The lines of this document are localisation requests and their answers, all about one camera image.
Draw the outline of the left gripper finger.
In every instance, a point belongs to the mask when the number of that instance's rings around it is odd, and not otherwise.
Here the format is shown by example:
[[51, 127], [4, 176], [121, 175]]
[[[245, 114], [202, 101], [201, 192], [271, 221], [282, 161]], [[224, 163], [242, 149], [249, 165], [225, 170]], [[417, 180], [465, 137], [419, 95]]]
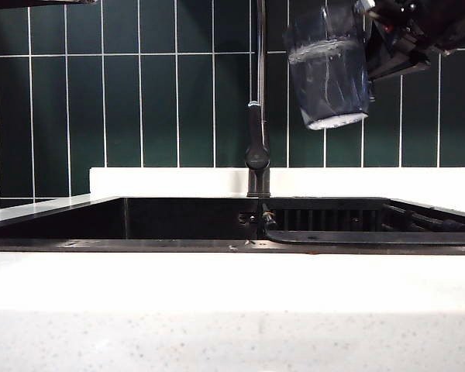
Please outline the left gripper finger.
[[97, 0], [0, 0], [0, 9], [19, 9], [51, 5], [94, 5]]

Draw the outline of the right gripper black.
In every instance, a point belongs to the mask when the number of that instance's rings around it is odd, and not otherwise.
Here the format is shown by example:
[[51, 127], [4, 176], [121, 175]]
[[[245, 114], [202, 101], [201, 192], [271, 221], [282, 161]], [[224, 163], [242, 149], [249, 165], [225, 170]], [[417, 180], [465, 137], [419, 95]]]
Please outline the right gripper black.
[[371, 81], [430, 67], [423, 53], [448, 54], [465, 45], [465, 1], [376, 1], [367, 19], [366, 58]]

